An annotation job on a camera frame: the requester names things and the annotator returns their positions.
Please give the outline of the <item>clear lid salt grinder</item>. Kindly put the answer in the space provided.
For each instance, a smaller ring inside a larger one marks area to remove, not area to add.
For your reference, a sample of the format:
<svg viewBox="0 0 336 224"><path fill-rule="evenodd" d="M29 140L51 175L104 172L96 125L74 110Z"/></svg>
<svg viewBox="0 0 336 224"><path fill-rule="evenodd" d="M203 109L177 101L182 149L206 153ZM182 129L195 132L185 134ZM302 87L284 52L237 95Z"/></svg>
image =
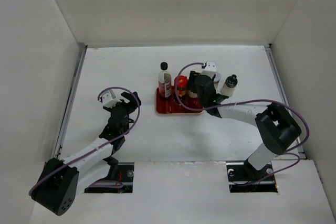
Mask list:
<svg viewBox="0 0 336 224"><path fill-rule="evenodd" d="M197 93L194 93L194 92L191 91L191 90L188 90L188 96L189 96L190 98L192 98L192 99L196 99L196 98L198 98Z"/></svg>

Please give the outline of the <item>white lid spice jar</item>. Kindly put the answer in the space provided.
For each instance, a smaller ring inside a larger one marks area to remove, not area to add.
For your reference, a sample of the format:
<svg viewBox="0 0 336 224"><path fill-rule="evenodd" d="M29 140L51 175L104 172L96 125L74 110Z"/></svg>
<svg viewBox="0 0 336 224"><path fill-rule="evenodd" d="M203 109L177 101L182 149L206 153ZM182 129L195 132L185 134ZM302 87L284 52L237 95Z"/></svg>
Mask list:
<svg viewBox="0 0 336 224"><path fill-rule="evenodd" d="M216 72L215 75L214 75L214 80L213 80L213 83L214 83L214 87L215 89L218 88L218 85L219 85L219 82L221 80L221 74L219 72Z"/></svg>

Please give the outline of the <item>red lid chili sauce jar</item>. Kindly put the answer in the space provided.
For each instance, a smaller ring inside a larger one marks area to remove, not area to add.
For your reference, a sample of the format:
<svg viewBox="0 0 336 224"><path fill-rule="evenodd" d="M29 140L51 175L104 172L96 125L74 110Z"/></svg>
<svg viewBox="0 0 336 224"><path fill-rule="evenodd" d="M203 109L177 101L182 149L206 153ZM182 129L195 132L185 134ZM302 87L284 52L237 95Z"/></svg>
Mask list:
<svg viewBox="0 0 336 224"><path fill-rule="evenodd" d="M180 75L176 77L174 80L174 84L177 88L177 95L181 99L186 95L187 86L188 86L188 78L187 76Z"/></svg>

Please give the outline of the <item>black top pepper grinder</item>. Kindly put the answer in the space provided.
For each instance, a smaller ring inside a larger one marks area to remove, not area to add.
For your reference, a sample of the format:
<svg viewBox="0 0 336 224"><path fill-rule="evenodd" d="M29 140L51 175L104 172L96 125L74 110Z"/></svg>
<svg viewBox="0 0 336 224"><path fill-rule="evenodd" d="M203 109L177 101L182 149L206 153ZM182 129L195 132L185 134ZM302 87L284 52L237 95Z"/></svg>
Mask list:
<svg viewBox="0 0 336 224"><path fill-rule="evenodd" d="M221 88L221 95L231 97L235 91L235 88L238 84L237 76L235 74L228 76Z"/></svg>

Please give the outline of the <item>soy sauce bottle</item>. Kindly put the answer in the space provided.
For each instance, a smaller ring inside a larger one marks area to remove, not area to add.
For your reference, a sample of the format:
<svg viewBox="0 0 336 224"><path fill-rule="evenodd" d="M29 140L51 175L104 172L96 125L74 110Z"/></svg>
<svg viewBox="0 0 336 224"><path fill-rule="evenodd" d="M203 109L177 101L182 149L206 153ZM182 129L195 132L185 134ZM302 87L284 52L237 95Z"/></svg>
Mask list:
<svg viewBox="0 0 336 224"><path fill-rule="evenodd" d="M158 75L159 95L164 99L168 99L172 94L172 77L168 71L167 62L161 62L160 69L161 71Z"/></svg>

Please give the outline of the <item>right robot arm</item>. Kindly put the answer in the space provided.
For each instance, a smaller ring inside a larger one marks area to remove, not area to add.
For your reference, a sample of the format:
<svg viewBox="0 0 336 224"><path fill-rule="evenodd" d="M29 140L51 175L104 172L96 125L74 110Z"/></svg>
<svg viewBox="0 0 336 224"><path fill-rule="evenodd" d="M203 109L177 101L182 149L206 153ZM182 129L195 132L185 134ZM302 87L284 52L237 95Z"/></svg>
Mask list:
<svg viewBox="0 0 336 224"><path fill-rule="evenodd" d="M255 100L223 104L229 96L224 92L217 93L213 79L213 76L204 71L191 71L187 88L197 94L201 106L208 114L244 122L258 129L262 143L244 161L243 168L248 179L257 179L271 160L287 151L301 135L302 129L288 112L289 108L277 101L257 100L267 102L266 106L254 105Z"/></svg>

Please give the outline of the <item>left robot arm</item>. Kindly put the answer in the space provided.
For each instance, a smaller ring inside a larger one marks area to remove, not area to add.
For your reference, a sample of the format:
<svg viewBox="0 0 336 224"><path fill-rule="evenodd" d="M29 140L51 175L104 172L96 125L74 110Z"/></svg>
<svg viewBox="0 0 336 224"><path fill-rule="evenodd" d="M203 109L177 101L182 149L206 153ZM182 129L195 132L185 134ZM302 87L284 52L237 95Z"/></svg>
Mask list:
<svg viewBox="0 0 336 224"><path fill-rule="evenodd" d="M114 88L98 95L104 110L110 113L106 126L87 147L64 159L52 158L43 168L37 183L29 191L31 199L57 216L63 215L74 203L77 193L98 187L97 181L113 181L118 168L112 165L113 154L125 142L125 136L137 123L130 115L140 111L141 100L136 92L122 88L116 99Z"/></svg>

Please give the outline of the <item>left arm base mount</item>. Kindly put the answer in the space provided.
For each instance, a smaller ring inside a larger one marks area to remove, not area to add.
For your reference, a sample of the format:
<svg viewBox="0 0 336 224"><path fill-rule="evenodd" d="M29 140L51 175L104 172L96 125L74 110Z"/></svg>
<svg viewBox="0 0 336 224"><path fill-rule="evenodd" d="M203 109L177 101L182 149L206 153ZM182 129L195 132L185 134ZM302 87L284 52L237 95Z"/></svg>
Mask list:
<svg viewBox="0 0 336 224"><path fill-rule="evenodd" d="M119 163L114 157L103 160L109 171L94 186L84 190L86 194L131 194L133 193L134 163Z"/></svg>

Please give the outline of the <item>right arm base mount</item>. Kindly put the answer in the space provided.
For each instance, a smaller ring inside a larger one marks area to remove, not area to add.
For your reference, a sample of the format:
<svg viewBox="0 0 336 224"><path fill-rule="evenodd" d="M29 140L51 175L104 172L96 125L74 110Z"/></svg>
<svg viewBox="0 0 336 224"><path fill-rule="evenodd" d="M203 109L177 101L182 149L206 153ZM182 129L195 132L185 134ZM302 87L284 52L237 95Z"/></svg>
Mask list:
<svg viewBox="0 0 336 224"><path fill-rule="evenodd" d="M278 188L273 166L268 163L261 170L255 170L244 162L227 162L227 177L231 193L277 193Z"/></svg>

